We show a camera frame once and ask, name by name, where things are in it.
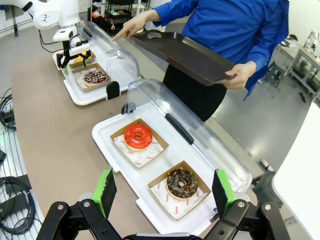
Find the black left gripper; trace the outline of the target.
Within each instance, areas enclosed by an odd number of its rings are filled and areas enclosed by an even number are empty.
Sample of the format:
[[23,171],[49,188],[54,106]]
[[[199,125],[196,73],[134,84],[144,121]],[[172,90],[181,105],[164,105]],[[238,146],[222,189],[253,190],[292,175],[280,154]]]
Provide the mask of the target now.
[[67,65],[70,61],[70,54],[69,53],[81,53],[78,57],[74,59],[74,64],[79,67],[84,65],[85,67],[88,64],[88,60],[91,58],[91,55],[87,58],[84,58],[87,55],[87,52],[82,50],[81,48],[81,39],[75,38],[72,40],[66,40],[62,42],[63,45],[63,53],[56,54],[56,61],[57,66],[63,70],[65,75],[68,75],[68,68]]

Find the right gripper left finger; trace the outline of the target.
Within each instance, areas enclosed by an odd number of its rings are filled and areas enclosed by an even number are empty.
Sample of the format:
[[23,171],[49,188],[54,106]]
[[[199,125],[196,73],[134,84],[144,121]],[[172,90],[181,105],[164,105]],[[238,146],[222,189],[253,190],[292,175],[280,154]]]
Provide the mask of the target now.
[[41,225],[38,240],[74,240],[79,232],[89,231],[95,240],[120,240],[122,237],[108,217],[117,193],[112,170],[105,170],[91,198],[54,202]]

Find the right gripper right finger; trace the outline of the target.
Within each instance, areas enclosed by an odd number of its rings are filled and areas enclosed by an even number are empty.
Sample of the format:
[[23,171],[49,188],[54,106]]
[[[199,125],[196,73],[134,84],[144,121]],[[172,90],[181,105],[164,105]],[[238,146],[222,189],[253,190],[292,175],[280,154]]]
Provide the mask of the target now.
[[289,240],[290,235],[274,202],[253,205],[236,198],[225,170],[216,169],[212,193],[219,220],[205,240],[232,240],[239,231],[248,232],[253,240]]

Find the person's right hand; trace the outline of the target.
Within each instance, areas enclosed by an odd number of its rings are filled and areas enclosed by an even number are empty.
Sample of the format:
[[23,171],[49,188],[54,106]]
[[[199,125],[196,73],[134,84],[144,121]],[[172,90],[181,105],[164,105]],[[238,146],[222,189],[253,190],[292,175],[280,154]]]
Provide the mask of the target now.
[[122,29],[112,38],[130,40],[138,31],[142,30],[147,22],[160,22],[159,14],[154,10],[144,11],[123,24]]

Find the person's left hand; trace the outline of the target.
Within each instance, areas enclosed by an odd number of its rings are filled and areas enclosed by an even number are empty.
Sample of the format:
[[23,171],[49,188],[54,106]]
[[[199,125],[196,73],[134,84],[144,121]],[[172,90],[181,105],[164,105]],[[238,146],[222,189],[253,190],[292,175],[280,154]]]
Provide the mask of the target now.
[[253,61],[244,64],[236,64],[231,70],[227,71],[225,78],[221,83],[227,89],[244,89],[248,79],[256,72],[257,65]]

